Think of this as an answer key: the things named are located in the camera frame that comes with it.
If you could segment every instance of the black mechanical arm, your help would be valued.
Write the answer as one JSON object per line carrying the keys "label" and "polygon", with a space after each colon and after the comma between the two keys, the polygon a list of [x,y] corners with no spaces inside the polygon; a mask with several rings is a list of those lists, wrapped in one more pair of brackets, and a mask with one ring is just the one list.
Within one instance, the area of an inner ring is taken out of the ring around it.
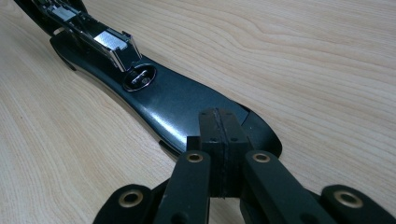
{"label": "black mechanical arm", "polygon": [[239,198],[246,223],[395,224],[363,193],[334,185],[318,196],[271,152],[256,150],[230,111],[199,115],[201,136],[189,137],[172,176],[151,190],[128,185],[115,191],[94,224],[207,223],[210,197]]}

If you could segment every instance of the light wood surface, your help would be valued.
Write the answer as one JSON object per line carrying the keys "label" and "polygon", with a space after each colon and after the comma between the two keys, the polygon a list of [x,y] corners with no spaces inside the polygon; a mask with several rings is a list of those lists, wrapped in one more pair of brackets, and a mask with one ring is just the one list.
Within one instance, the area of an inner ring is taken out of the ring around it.
{"label": "light wood surface", "polygon": [[[307,189],[348,185],[396,216],[394,0],[84,3],[143,54],[256,111]],[[49,40],[0,0],[0,223],[92,223],[114,190],[154,188],[175,165]],[[210,213],[243,222],[237,200],[212,200]]]}

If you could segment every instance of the wood grain surface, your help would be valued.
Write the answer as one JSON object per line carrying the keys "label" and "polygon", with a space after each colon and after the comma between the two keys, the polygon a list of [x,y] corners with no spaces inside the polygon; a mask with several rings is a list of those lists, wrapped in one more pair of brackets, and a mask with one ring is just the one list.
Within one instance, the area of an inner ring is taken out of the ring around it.
{"label": "wood grain surface", "polygon": [[[140,51],[256,111],[307,188],[344,184],[396,216],[394,0],[85,0]],[[172,173],[146,124],[0,0],[0,223],[92,223]],[[242,223],[212,200],[210,223]]]}

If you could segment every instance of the bolt hole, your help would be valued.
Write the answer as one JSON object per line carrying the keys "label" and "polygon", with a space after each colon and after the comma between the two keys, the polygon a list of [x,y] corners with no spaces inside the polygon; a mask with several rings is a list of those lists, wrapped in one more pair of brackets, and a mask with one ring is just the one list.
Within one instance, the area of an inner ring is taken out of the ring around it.
{"label": "bolt hole", "polygon": [[124,197],[124,201],[127,203],[133,203],[134,201],[137,200],[137,195],[136,194],[128,194]]}
{"label": "bolt hole", "polygon": [[187,156],[187,160],[190,162],[200,162],[204,159],[203,156],[201,156],[200,154],[190,154]]}
{"label": "bolt hole", "polygon": [[355,194],[346,190],[338,190],[334,193],[334,198],[341,204],[350,208],[363,207],[363,201]]}
{"label": "bolt hole", "polygon": [[305,224],[319,224],[318,219],[311,214],[302,213],[300,219]]}
{"label": "bolt hole", "polygon": [[179,212],[171,217],[172,224],[186,224],[189,221],[189,215],[185,212]]}
{"label": "bolt hole", "polygon": [[135,207],[143,201],[143,194],[138,189],[131,189],[123,194],[119,198],[119,204],[122,207],[130,208]]}
{"label": "bolt hole", "polygon": [[269,160],[271,160],[267,155],[263,153],[254,154],[253,159],[257,162],[268,162]]}

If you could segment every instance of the round metal fitting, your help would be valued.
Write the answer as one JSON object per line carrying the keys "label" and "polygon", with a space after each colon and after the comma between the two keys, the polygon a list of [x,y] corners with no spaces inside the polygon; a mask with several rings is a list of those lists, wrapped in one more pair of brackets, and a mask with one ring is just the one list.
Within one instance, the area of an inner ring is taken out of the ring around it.
{"label": "round metal fitting", "polygon": [[130,208],[135,207],[143,201],[143,193],[138,189],[131,189],[123,194],[119,198],[119,204],[122,207]]}
{"label": "round metal fitting", "polygon": [[200,162],[204,159],[204,157],[198,153],[192,153],[187,155],[187,160],[189,162]]}
{"label": "round metal fitting", "polygon": [[350,207],[350,208],[361,208],[363,207],[363,201],[358,198],[355,194],[346,190],[337,190],[334,193],[334,198],[337,202]]}
{"label": "round metal fitting", "polygon": [[257,162],[268,162],[271,160],[271,158],[264,153],[256,153],[253,155],[253,160]]}

